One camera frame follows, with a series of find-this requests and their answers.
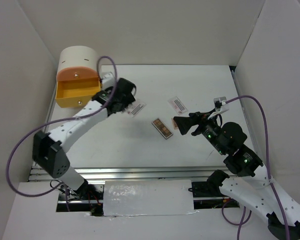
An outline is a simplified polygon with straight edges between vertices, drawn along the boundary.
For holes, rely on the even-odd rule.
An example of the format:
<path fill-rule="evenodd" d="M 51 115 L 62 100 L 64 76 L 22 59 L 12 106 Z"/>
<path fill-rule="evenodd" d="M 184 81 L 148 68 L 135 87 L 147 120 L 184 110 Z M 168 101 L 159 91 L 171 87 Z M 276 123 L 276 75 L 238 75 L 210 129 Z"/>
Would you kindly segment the long brown eyeshadow palette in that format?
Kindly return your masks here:
<path fill-rule="evenodd" d="M 156 118 L 151 122 L 151 124 L 165 140 L 173 136 L 172 131 L 163 123 L 160 118 Z"/>

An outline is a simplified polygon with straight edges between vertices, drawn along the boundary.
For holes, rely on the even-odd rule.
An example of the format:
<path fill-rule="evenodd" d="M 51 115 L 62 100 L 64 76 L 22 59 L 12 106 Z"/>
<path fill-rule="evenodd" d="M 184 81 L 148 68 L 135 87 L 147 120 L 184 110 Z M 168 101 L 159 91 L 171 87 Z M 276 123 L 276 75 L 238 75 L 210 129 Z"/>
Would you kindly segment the yellow drawer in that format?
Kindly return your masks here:
<path fill-rule="evenodd" d="M 55 101 L 61 108 L 83 107 L 100 90 L 98 78 L 58 81 Z"/>

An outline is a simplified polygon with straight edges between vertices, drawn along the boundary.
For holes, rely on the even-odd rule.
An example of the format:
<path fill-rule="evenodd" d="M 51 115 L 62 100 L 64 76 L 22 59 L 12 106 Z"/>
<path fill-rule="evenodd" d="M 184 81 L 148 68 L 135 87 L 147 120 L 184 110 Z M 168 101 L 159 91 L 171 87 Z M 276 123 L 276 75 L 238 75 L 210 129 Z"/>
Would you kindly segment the pink top drawer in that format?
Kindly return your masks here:
<path fill-rule="evenodd" d="M 97 71 L 89 67 L 77 66 L 67 67 L 57 72 L 56 81 L 74 81 L 74 80 L 85 80 L 91 78 L 98 78 Z"/>

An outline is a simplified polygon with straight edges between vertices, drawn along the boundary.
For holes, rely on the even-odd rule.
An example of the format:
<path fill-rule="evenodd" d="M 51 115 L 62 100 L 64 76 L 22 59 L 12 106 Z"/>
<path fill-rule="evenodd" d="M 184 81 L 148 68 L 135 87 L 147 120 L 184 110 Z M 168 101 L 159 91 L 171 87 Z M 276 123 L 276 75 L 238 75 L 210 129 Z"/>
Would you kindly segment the white nine-pan palette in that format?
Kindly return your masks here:
<path fill-rule="evenodd" d="M 133 103 L 131 103 L 127 106 L 127 108 L 125 109 L 125 112 L 127 114 L 130 114 L 134 109 L 135 109 L 135 105 Z"/>

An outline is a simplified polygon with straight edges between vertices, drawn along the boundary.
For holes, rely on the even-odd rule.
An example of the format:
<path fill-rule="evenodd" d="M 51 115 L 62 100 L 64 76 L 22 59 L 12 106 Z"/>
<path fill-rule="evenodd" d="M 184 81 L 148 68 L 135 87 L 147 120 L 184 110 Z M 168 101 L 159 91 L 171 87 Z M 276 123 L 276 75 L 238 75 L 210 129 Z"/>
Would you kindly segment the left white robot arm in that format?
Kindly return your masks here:
<path fill-rule="evenodd" d="M 72 166 L 67 152 L 96 124 L 109 116 L 125 111 L 136 101 L 133 90 L 136 85 L 120 78 L 116 88 L 107 88 L 97 92 L 73 120 L 67 121 L 48 133 L 38 131 L 33 137 L 32 158 L 53 179 L 70 188 L 76 199 L 85 198 L 91 189 L 88 181 Z"/>

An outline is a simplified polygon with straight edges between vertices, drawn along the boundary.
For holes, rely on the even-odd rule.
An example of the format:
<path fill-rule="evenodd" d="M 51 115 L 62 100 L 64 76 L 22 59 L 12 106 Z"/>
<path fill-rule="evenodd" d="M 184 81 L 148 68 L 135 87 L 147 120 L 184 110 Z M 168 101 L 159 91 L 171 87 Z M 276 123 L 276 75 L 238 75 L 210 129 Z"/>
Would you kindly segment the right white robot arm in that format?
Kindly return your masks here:
<path fill-rule="evenodd" d="M 222 170 L 214 171 L 207 180 L 211 195 L 235 199 L 263 219 L 279 240 L 300 239 L 300 204 L 268 175 L 265 163 L 244 144 L 248 137 L 239 124 L 227 122 L 219 126 L 215 117 L 203 112 L 175 116 L 173 120 L 182 135 L 196 126 L 191 135 L 203 135 L 225 156 L 223 162 L 235 177 Z"/>

